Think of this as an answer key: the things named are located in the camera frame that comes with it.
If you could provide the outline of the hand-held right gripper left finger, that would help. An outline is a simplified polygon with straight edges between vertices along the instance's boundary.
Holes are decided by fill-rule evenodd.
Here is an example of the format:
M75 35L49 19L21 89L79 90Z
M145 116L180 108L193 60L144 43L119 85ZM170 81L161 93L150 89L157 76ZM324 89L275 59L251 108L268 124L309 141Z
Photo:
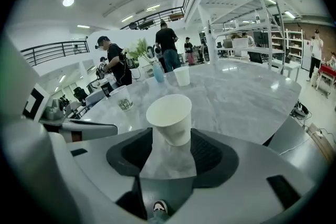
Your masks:
M138 132L108 149L107 162L122 176L139 176L152 152L153 129Z

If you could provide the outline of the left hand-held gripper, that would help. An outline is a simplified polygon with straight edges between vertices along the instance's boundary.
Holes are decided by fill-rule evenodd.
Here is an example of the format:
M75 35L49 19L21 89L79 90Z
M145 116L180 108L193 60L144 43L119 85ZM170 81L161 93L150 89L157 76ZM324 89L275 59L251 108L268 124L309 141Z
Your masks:
M118 128L114 124L65 120L63 102L57 98L53 99L39 84L35 84L26 102L23 116L42 124L48 131L61 129L61 134L67 143L94 140L118 134Z

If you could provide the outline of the white paper cup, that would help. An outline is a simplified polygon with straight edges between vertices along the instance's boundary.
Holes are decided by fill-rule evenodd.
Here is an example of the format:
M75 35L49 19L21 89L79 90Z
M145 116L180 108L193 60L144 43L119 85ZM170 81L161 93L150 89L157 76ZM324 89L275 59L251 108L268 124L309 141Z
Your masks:
M133 101L129 95L127 86L121 86L110 93L118 107L122 111L128 111L133 107Z
M147 121L172 146L183 146L191 139L191 100L171 94L154 101L146 111Z
M180 87L190 84L190 72L188 66L179 67L173 70Z

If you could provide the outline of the blue cloth covered table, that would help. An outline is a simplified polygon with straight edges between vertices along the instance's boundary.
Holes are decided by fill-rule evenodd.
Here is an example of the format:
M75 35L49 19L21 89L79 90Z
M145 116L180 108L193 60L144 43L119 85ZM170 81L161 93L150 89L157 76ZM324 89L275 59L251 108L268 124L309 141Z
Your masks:
M114 90L118 87L118 85L110 79L103 79L103 80L108 80ZM86 106L87 107L93 106L103 98L106 98L106 96L103 93L101 86L99 84L98 89L86 97Z

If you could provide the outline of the black office chair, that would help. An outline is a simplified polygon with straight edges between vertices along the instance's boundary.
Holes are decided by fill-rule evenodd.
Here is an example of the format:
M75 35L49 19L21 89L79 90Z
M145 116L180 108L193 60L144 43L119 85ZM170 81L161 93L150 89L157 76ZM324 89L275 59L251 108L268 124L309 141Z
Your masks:
M73 92L75 98L82 104L82 106L86 106L86 97L88 95L85 90L81 87L76 87Z

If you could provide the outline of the person's black white shoe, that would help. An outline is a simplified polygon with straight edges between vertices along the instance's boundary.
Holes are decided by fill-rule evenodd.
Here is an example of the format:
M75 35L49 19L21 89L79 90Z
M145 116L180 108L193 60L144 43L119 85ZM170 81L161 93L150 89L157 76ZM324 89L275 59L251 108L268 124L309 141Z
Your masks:
M156 212L156 211L163 211L166 214L168 213L168 207L164 200L157 200L153 204L153 212Z

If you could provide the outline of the person's blue jeans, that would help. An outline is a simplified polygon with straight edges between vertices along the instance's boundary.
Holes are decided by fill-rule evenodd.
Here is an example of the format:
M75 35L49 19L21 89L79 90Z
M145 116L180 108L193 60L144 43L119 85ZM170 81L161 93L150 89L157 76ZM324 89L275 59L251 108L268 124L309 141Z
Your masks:
M148 224L165 224L170 216L163 210L153 212L153 217L148 220Z

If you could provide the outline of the blue ribbed vase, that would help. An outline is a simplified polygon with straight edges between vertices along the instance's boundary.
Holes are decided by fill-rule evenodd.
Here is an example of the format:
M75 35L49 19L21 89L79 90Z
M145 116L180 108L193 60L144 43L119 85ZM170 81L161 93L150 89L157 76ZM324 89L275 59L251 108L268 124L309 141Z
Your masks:
M157 62L155 62L155 63L153 63L152 68L153 68L154 77L157 80L157 82L158 83L164 82L164 74L162 72L162 69L161 69L160 65Z

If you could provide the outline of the white flower bouquet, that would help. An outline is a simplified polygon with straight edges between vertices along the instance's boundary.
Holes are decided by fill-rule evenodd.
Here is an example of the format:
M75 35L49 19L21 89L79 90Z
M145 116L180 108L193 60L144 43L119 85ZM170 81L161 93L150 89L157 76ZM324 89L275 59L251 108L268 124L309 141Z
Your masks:
M136 43L132 43L129 47L124 48L122 53L134 59L142 58L149 64L153 64L153 61L148 56L148 43L145 38L140 38Z

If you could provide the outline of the wooden floor plank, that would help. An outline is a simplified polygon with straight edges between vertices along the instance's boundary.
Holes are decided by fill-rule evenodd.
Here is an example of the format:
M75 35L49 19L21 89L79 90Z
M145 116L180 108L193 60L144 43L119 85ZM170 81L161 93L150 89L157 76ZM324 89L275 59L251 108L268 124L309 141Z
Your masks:
M328 164L332 164L335 157L336 152L332 148L329 141L326 139L325 136L318 137L316 135L313 135L315 131L320 131L313 123L310 124L308 128L308 134L311 136L312 140L314 141L315 145L317 146L318 150L322 154L322 156L325 158Z

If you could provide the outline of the black monitor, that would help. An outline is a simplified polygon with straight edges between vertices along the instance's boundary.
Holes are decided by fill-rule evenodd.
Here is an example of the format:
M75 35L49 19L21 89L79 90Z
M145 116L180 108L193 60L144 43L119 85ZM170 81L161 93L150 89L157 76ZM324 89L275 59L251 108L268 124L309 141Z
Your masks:
M258 52L248 52L248 54L249 54L249 58L250 58L251 62L263 64L263 59L262 59L260 53L258 53Z

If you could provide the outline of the white metal shelving rack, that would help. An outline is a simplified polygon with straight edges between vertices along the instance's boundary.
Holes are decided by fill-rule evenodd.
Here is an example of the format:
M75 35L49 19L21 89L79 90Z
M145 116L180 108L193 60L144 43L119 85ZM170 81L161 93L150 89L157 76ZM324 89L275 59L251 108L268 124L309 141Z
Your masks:
M237 59L251 62L248 52L261 54L263 64L280 74L299 70L299 64L288 57L289 51L273 49L271 32L285 33L286 19L294 14L281 0L204 0L201 12L208 15L204 32L210 35L205 52L214 53L215 59ZM242 38L246 32L252 36L254 47L224 48L224 39Z

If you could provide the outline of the white fridge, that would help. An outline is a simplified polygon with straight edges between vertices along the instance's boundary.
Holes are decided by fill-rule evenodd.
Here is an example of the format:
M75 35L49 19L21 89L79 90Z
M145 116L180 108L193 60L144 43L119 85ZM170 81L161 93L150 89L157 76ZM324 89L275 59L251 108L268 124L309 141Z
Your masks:
M310 41L304 39L302 43L302 69L309 71L311 65L311 46Z

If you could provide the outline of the red cart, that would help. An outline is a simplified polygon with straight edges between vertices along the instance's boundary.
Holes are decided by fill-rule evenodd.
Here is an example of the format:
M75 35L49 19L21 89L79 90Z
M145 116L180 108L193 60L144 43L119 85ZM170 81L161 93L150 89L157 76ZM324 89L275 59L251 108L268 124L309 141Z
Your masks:
M336 83L336 70L332 69L329 66L321 64L320 69L318 71L316 90L319 89L322 79L327 79L330 81L329 88L328 90L325 91L326 92L325 97L328 98L331 93L333 85Z

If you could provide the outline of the white wall shelving units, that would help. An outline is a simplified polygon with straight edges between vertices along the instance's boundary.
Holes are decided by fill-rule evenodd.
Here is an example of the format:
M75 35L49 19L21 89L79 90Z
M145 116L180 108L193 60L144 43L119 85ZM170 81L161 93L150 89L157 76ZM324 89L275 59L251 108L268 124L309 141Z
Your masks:
M273 49L283 50L286 46L286 50L289 51L288 57L292 61L301 62L303 57L303 31L292 31L285 29L284 36L280 31L271 32L271 40Z

